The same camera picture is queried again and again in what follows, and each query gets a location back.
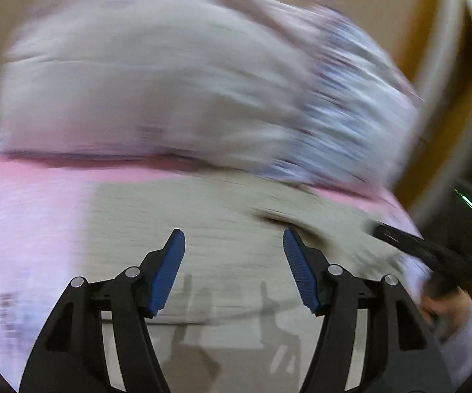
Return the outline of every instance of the bed sheet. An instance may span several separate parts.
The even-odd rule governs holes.
[[[196,169],[198,166],[187,160],[86,163],[8,159],[0,156],[0,372],[15,389],[18,388],[26,359],[46,317],[68,281],[79,274],[78,262],[74,257],[80,251],[78,235],[81,225],[85,223],[85,211],[96,186],[102,182],[145,182],[172,178]],[[406,212],[388,191],[383,191],[376,200],[331,190],[320,190],[319,193],[325,198],[367,212],[383,214],[386,223],[418,234]],[[427,268],[412,258],[406,259],[403,265],[407,284],[416,298],[427,277]],[[288,346],[288,339],[292,335],[282,332],[274,320],[261,318],[256,323],[272,327],[268,333],[263,331],[262,336],[275,338],[285,334],[285,347]],[[224,349],[220,338],[227,338],[227,330],[233,339],[238,338],[239,334],[244,338],[249,327],[249,324],[236,321],[224,327],[186,329],[155,325],[149,331],[164,373],[172,379],[170,386],[174,392],[241,391],[241,377],[236,381],[234,375],[227,376],[227,371],[222,376],[219,366],[230,366],[231,374],[248,371],[250,367],[245,366],[245,362],[252,361],[248,349],[243,351],[242,345],[238,344],[241,355],[234,352],[235,349],[232,349],[230,356],[221,357],[217,354]],[[109,370],[112,382],[121,387],[109,328],[104,328],[106,351],[111,360]],[[314,332],[307,333],[307,338],[315,342],[318,332],[319,322],[314,324]],[[282,386],[281,391],[295,391],[303,379],[311,353],[300,363],[290,359],[284,347],[271,350],[265,347],[264,350],[265,353],[258,354],[258,360],[252,364],[256,370],[255,377],[248,376],[247,381],[256,383],[263,378],[260,374],[268,371],[277,374],[277,379],[274,384],[262,385],[261,390],[269,390],[274,385],[276,391],[279,391],[277,386]],[[192,364],[198,360],[203,362],[201,368],[195,368]],[[193,374],[206,371],[204,377],[195,378],[211,381],[197,380],[199,384],[191,386],[189,377],[179,375],[183,368],[188,368]],[[214,383],[214,378],[222,382]],[[249,390],[253,386],[244,385],[243,389],[246,387]]]

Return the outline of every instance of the pink surface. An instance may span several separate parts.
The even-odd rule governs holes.
[[[190,161],[165,158],[88,163],[0,157],[0,372],[15,389],[46,317],[77,275],[73,256],[94,187],[181,176],[196,168]],[[389,192],[377,200],[328,190],[320,194],[416,233]],[[410,260],[409,276],[419,280],[416,267]]]

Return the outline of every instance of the patterned fabric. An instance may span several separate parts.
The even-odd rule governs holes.
[[[263,176],[364,193],[390,185],[408,154],[420,99],[361,28],[318,8],[318,69],[293,151]]]

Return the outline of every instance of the green light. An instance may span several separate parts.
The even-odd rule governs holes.
[[[462,195],[462,199],[468,203],[468,205],[472,208],[472,202],[468,200],[465,196]]]

